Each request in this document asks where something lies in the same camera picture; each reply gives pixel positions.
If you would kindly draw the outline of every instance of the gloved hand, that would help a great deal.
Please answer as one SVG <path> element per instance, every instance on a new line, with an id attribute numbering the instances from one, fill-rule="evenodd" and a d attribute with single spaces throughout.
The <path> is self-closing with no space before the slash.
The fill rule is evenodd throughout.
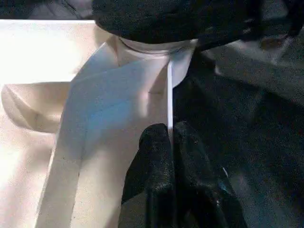
<path id="1" fill-rule="evenodd" d="M 148 127 L 125 179 L 120 228 L 246 228 L 223 169 L 211 164 L 196 131 L 175 124 L 174 151 L 166 126 Z"/>

